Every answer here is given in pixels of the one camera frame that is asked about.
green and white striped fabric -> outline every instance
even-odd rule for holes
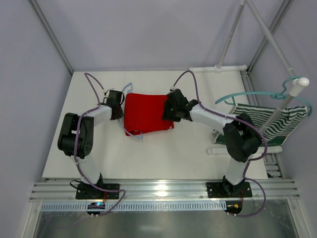
[[[234,106],[230,114],[239,115],[246,113],[250,116],[252,122],[257,128],[260,128],[270,115],[274,112],[274,108],[259,107],[253,105],[237,104]],[[287,107],[275,119],[275,121],[264,132],[269,146],[282,145],[293,130],[307,116],[307,107]],[[218,135],[214,141],[218,144],[225,144],[225,139],[222,134]]]

folded red cloth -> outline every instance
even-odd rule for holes
[[[162,120],[166,99],[166,95],[128,93],[124,105],[124,128],[133,135],[174,128],[172,121]]]

metal grille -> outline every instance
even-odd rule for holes
[[[89,202],[45,202],[42,212],[85,212]],[[109,210],[115,202],[106,202]],[[211,211],[225,210],[225,201],[167,201],[167,202],[121,202],[114,209],[116,212],[151,212],[151,211]]]

wall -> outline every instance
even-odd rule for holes
[[[26,0],[0,2],[0,231],[18,237],[70,82]]]
[[[240,0],[38,0],[75,71],[217,64]],[[254,0],[266,22],[282,0]],[[262,33],[248,7],[224,65],[248,64]]]
[[[284,51],[297,75],[310,80],[310,85],[301,97],[317,108],[317,1],[294,1],[279,29],[276,40]],[[288,78],[283,64],[272,47],[268,47],[252,73],[257,90],[280,92],[282,82]],[[262,98],[267,106],[277,102]],[[287,140],[281,154],[282,165],[289,177],[295,179],[301,197],[305,202],[313,226],[317,226],[317,113],[306,119]]]

